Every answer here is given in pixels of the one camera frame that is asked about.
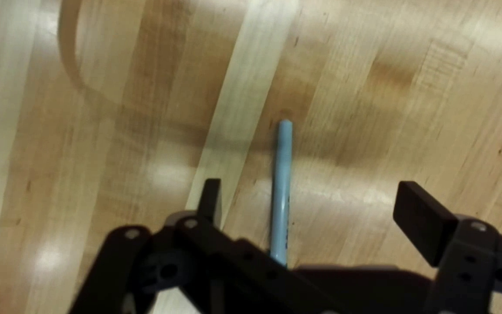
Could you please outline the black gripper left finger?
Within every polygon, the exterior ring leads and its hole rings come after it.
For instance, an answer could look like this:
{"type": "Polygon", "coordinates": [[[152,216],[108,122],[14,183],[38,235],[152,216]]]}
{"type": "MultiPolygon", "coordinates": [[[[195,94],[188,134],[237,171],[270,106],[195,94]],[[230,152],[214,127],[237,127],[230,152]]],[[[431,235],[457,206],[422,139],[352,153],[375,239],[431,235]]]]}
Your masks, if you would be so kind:
{"type": "Polygon", "coordinates": [[[221,179],[208,178],[202,186],[197,216],[208,223],[221,225],[221,179]]]}

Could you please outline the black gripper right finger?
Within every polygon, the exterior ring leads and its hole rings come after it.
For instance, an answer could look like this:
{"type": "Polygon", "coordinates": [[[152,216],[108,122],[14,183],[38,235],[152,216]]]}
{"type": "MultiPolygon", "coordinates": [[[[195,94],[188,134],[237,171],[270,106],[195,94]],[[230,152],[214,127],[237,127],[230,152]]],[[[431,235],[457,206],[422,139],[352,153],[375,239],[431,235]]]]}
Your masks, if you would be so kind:
{"type": "Polygon", "coordinates": [[[459,218],[417,181],[397,185],[392,218],[424,260],[438,267],[459,218]]]}

